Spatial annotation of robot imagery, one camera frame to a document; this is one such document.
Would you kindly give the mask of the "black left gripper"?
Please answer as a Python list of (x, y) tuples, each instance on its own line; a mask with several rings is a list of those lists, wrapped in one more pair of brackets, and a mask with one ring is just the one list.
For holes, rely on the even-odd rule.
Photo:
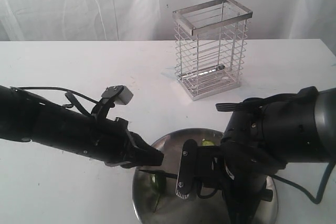
[(99, 120), (90, 131), (89, 157), (107, 166), (161, 166), (164, 154), (128, 130), (122, 118)]

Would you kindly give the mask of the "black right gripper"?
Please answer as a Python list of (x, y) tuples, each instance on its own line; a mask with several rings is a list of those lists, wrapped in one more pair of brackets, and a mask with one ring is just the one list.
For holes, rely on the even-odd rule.
[(201, 199), (222, 191), (231, 223), (252, 223), (261, 201), (262, 175), (241, 170), (228, 174), (224, 154), (218, 146), (202, 146), (196, 154), (196, 194)]

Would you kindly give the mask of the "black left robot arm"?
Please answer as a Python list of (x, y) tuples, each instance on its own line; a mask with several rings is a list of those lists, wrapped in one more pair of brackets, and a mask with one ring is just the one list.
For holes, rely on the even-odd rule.
[(107, 118), (116, 104), (126, 105), (132, 99), (126, 86), (106, 88), (91, 112), (76, 98), (78, 92), (65, 89), (69, 104), (58, 105), (30, 90), (1, 87), (2, 139), (39, 143), (102, 161), (110, 167), (162, 164), (163, 153), (129, 131), (127, 120)]

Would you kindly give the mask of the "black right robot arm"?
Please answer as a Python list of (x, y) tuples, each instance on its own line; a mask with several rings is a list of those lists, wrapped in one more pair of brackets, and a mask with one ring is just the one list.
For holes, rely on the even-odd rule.
[[(321, 203), (335, 167), (335, 89), (312, 86), (216, 108), (232, 115), (219, 146), (197, 149), (199, 178), (201, 185), (221, 190), (231, 223), (251, 223), (259, 204), (272, 200), (267, 178)], [(316, 195), (278, 176), (289, 163), (327, 164)]]

